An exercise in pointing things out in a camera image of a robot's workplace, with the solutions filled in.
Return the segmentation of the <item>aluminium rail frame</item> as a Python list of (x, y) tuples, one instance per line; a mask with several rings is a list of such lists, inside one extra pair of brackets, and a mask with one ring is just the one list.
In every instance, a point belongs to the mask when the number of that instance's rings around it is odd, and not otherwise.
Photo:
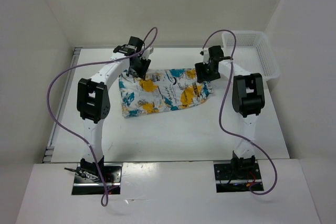
[[(82, 47), (75, 47), (74, 48), (71, 63), (70, 63), (70, 66), (68, 68), (71, 68), (78, 63), (78, 58), (80, 56), (81, 50), (82, 50)], [(61, 94), (61, 97), (60, 97), (58, 109), (56, 111), (56, 114), (54, 115), (54, 117), (58, 120), (61, 120), (63, 115), (64, 115), (66, 102), (68, 100), (70, 87), (71, 87), (71, 83), (73, 81), (73, 76), (74, 76), (74, 71), (73, 70), (68, 70), (68, 71), (63, 71), (62, 70), (61, 72), (64, 72), (64, 73), (57, 80), (59, 80), (61, 78), (64, 79), (64, 88), (62, 90), (62, 94)], [(52, 156), (53, 156), (53, 153), (54, 153), (54, 150), (55, 150), (55, 147), (56, 147), (56, 143), (57, 143), (57, 139), (58, 139), (58, 135), (59, 135), (60, 130), (61, 130), (61, 128), (59, 127), (59, 125), (56, 122), (54, 122), (53, 127), (51, 129), (51, 133), (50, 133), (50, 136), (49, 136), (47, 146), (45, 148), (44, 156), (43, 156), (43, 159), (42, 159), (43, 164), (50, 164), (51, 163)]]

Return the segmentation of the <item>white plastic basket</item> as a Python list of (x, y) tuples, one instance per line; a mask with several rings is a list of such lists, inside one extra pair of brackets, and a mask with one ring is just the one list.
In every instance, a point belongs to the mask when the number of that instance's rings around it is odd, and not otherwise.
[(223, 32), (222, 42), (224, 55), (230, 56), (234, 50), (233, 62), (241, 68), (251, 73), (260, 73), (265, 81), (280, 76), (274, 52), (268, 37), (262, 31)]

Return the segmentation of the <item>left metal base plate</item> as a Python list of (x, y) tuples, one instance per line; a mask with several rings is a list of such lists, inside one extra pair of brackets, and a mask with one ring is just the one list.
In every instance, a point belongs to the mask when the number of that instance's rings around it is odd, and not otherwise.
[[(78, 165), (76, 169), (67, 170), (75, 173), (72, 186), (72, 195), (103, 195), (104, 187), (99, 176), (89, 175), (81, 171)], [(109, 195), (119, 195), (121, 191), (121, 164), (105, 164), (102, 171)]]

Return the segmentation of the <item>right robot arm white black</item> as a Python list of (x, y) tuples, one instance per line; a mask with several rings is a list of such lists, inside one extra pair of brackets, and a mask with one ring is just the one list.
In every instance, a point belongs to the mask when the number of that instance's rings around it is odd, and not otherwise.
[(221, 46), (203, 49), (203, 61), (195, 64), (197, 81), (213, 81), (224, 75), (232, 85), (232, 106), (242, 120), (240, 142), (233, 150), (230, 172), (235, 178), (242, 179), (253, 171), (255, 166), (255, 129), (256, 123), (265, 106), (262, 75), (245, 70), (224, 56)]

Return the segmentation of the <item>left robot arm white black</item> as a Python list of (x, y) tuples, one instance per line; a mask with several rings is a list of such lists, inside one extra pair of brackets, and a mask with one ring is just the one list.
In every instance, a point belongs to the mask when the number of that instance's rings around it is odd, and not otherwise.
[(145, 49), (145, 42), (130, 37), (127, 44), (117, 46), (110, 63), (105, 64), (92, 77), (78, 82), (77, 111), (83, 119), (83, 137), (90, 149), (80, 160), (80, 169), (93, 182), (101, 181), (105, 175), (102, 151), (102, 127), (111, 105), (109, 89), (122, 72), (136, 78), (145, 78), (153, 48)]

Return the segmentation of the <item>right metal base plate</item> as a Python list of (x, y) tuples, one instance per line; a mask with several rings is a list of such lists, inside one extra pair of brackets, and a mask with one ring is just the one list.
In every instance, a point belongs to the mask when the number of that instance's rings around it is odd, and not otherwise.
[(214, 163), (214, 174), (217, 193), (234, 193), (249, 191), (264, 191), (258, 163), (249, 171), (234, 173), (230, 162)]

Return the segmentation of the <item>patterned white teal yellow shorts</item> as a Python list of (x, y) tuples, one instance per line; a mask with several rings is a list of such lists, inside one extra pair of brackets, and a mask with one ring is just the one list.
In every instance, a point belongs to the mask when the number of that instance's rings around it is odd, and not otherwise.
[(149, 69), (144, 79), (124, 71), (119, 76), (119, 90), (125, 118), (191, 108), (213, 93), (209, 81), (197, 82), (194, 68)]

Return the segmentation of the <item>metal base plate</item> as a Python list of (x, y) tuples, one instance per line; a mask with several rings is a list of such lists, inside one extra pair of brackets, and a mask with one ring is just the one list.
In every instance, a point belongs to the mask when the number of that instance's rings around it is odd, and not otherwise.
[[(67, 170), (75, 173), (72, 186), (72, 195), (103, 195), (104, 187), (99, 176), (89, 175), (81, 171), (78, 165), (76, 169)], [(102, 171), (109, 195), (119, 195), (121, 191), (121, 164), (105, 164)]]
[(217, 193), (234, 193), (249, 191), (264, 191), (258, 163), (249, 171), (234, 173), (230, 162), (214, 163), (214, 174)]

